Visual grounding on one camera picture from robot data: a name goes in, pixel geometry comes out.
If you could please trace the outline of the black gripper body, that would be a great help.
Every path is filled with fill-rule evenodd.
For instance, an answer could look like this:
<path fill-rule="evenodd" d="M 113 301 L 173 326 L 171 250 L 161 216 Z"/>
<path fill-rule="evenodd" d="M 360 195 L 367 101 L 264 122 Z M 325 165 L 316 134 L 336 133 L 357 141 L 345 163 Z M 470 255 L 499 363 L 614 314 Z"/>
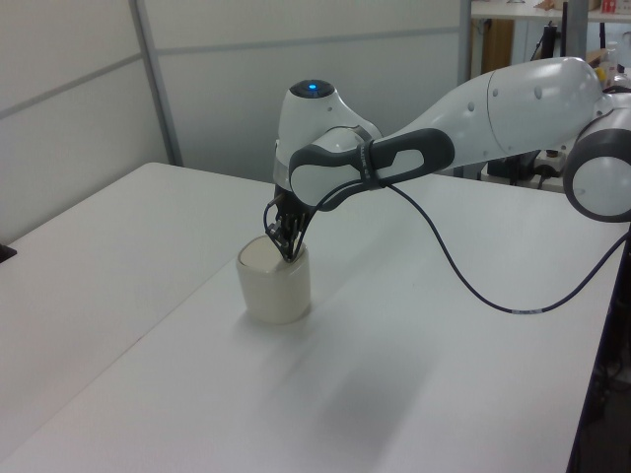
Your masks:
<path fill-rule="evenodd" d="M 302 201 L 291 191 L 276 184 L 274 188 L 274 202 L 279 215 L 301 215 Z"/>

